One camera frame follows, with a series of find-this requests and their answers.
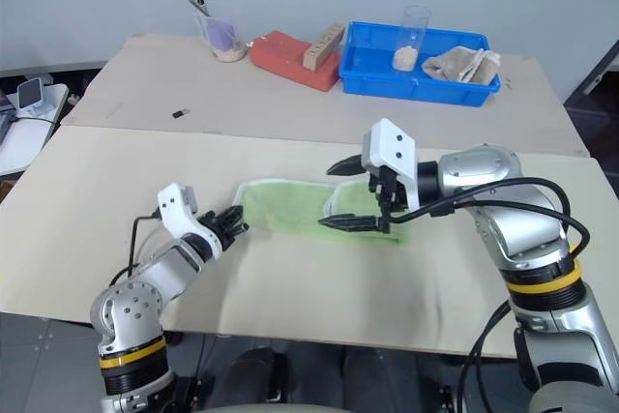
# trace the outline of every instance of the cloth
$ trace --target cloth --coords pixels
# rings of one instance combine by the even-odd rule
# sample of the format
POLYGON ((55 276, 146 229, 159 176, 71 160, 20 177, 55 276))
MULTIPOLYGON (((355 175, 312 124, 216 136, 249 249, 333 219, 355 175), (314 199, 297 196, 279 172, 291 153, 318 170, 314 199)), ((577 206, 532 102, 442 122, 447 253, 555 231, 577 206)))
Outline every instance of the cloth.
POLYGON ((344 232, 318 224, 331 215, 380 215, 367 181, 337 186, 286 179, 259 179, 242 184, 234 199, 243 205, 250 226, 287 234, 374 244, 398 244, 408 239, 410 224, 393 224, 391 234, 344 232))
POLYGON ((458 45, 442 55, 428 58, 422 70, 434 79, 488 86, 500 66, 501 56, 498 53, 458 45))

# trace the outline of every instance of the beige cloth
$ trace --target beige cloth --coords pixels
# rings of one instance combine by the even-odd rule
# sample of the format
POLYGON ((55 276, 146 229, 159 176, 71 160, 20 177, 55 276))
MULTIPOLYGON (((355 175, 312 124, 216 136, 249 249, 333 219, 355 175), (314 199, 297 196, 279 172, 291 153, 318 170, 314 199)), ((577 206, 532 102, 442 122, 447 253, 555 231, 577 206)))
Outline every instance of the beige cloth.
POLYGON ((430 57, 422 66, 434 79, 489 85, 501 65, 501 56, 491 50, 472 50, 461 45, 430 57))

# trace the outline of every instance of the yellow ring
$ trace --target yellow ring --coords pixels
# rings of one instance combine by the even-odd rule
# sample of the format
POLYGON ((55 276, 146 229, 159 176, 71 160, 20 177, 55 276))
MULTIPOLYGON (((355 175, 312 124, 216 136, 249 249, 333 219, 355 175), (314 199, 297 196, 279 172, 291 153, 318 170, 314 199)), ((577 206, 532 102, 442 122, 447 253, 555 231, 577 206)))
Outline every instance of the yellow ring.
POLYGON ((129 363, 133 363, 141 358, 147 357, 148 355, 155 353, 164 347, 165 339, 160 339, 152 345, 136 350, 127 355, 123 355, 122 357, 110 358, 109 360, 99 360, 99 366, 102 369, 123 367, 124 365, 128 365, 129 363))
POLYGON ((574 260, 574 269, 566 276, 562 276, 558 280, 543 282, 541 284, 513 284, 505 282, 507 288, 517 292, 518 294, 546 294, 555 290, 560 290, 570 284, 574 284, 582 276, 582 269, 578 260, 574 260))

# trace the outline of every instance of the blue plastic tray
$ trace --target blue plastic tray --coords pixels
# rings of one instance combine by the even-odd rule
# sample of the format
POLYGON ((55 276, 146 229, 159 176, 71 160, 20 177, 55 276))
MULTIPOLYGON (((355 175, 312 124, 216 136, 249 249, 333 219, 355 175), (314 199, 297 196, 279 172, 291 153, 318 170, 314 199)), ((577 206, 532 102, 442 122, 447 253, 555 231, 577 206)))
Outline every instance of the blue plastic tray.
POLYGON ((490 49, 486 36, 428 29, 415 69, 399 72, 392 67, 398 31, 397 26, 386 24, 353 21, 348 25, 346 46, 339 64, 344 92, 482 106, 491 92, 501 88, 498 75, 484 86, 432 79, 422 71, 422 64, 428 57, 440 55, 456 45, 490 49))

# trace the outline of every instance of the gray floor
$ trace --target gray floor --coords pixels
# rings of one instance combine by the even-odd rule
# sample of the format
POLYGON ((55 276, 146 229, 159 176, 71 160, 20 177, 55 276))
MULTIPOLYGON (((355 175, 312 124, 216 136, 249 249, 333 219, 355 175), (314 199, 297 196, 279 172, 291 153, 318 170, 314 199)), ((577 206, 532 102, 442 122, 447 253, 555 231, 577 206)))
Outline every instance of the gray floor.
MULTIPOLYGON (((89 328, 0 313, 0 413, 101 411, 98 339, 89 328)), ((292 402, 343 407, 341 346, 186 334, 180 344, 168 347, 170 366, 180 375, 193 375, 203 341, 202 376, 217 382, 241 353, 271 346, 290 360, 292 402)), ((437 411, 439 386, 457 383, 461 359, 384 349, 377 354, 394 412, 437 411)), ((530 394, 515 364, 486 364, 484 373, 495 411, 526 411, 530 394)), ((473 382, 467 399, 469 411, 483 411, 473 382)))

